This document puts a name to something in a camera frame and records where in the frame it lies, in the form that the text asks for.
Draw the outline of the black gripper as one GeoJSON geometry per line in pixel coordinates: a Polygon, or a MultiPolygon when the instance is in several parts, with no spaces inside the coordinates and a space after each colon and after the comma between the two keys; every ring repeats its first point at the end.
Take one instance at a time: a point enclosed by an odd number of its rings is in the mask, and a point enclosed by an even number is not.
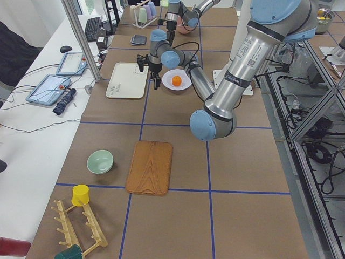
{"type": "Polygon", "coordinates": [[[173,45],[174,39],[175,39],[175,31],[177,27],[176,21],[167,20],[167,42],[170,43],[170,45],[173,45]]]}
{"type": "Polygon", "coordinates": [[[149,62],[150,79],[154,80],[154,89],[157,90],[160,86],[159,73],[162,70],[162,63],[149,62]]]}

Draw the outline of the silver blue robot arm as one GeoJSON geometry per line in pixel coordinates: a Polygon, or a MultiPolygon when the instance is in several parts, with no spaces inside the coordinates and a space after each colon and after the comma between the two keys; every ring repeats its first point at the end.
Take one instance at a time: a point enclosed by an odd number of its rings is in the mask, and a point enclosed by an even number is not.
{"type": "Polygon", "coordinates": [[[189,10],[182,1],[168,1],[168,11],[165,15],[167,41],[173,44],[178,18],[182,20],[183,26],[189,26],[193,30],[203,13],[219,2],[220,0],[203,1],[189,10]]]}
{"type": "Polygon", "coordinates": [[[311,39],[316,32],[317,1],[252,1],[247,35],[218,87],[213,87],[196,56],[171,46],[167,32],[150,35],[146,64],[155,86],[163,67],[184,68],[204,102],[190,117],[193,135],[202,141],[223,138],[236,129],[234,107],[272,49],[282,43],[311,39]]]}

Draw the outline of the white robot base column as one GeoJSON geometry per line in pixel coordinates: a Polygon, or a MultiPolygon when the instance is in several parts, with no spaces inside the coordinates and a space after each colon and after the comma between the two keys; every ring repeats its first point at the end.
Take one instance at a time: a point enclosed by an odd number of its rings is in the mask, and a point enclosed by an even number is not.
{"type": "Polygon", "coordinates": [[[244,39],[247,36],[247,23],[251,18],[250,5],[250,0],[234,1],[234,6],[236,9],[236,13],[238,15],[238,24],[234,36],[234,41],[232,43],[228,63],[222,68],[222,70],[213,71],[216,73],[213,76],[215,89],[218,89],[223,77],[225,76],[225,72],[229,69],[231,63],[234,61],[237,52],[239,51],[244,39]]]}

